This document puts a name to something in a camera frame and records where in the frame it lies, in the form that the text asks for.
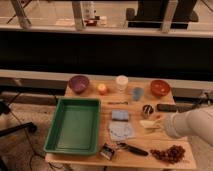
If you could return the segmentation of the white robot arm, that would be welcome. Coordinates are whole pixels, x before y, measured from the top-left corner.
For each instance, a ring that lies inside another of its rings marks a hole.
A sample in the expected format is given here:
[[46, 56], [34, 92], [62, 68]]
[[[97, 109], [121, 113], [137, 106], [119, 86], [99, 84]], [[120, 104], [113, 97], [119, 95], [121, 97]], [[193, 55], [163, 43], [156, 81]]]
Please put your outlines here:
[[166, 114], [162, 126], [169, 137], [198, 136], [213, 147], [213, 107]]

